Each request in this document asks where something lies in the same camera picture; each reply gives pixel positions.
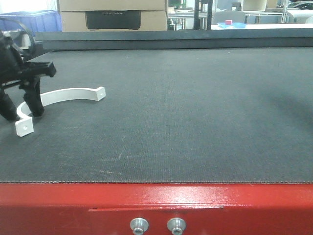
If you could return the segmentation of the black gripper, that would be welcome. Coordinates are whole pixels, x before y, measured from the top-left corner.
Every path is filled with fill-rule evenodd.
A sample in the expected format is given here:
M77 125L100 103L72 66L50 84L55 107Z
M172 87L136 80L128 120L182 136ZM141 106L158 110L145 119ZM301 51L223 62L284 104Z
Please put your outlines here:
M52 62L25 62L10 36L0 33L0 115L8 121L17 120L14 103L4 89L19 85L24 90L24 101L34 117L41 117L44 107L40 94L41 77L53 77Z

